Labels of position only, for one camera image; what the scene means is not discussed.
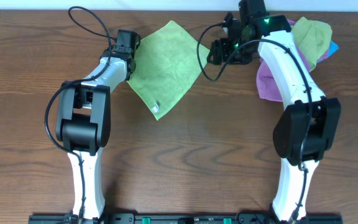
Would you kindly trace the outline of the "light green microfiber cloth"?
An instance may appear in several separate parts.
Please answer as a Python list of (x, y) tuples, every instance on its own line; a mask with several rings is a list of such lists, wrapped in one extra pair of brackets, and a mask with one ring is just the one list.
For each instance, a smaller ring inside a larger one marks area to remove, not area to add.
[(182, 26), (170, 21), (141, 40), (128, 84), (159, 120), (192, 87), (208, 53)]

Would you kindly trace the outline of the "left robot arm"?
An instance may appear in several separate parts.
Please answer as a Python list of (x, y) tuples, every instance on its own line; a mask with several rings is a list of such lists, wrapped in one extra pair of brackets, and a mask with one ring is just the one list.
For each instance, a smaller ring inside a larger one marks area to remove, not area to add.
[(137, 48), (137, 44), (107, 48), (98, 66), (60, 95), (56, 137), (68, 149), (73, 170), (71, 223), (98, 223), (102, 219), (101, 158), (111, 130), (111, 93), (134, 72)]

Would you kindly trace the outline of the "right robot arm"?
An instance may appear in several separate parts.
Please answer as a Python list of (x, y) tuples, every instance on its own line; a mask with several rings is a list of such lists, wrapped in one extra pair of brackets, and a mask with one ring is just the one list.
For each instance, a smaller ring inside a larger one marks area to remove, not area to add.
[(219, 26), (227, 36), (211, 44), (208, 63), (245, 65), (254, 54), (270, 69), (283, 103), (273, 130), (281, 158), (280, 178), (268, 213), (243, 213), (239, 223), (342, 223), (335, 214), (307, 214), (306, 198), (313, 172), (333, 144), (341, 104), (327, 98), (310, 76), (283, 15), (271, 15), (261, 0), (239, 3), (240, 17), (226, 14)]

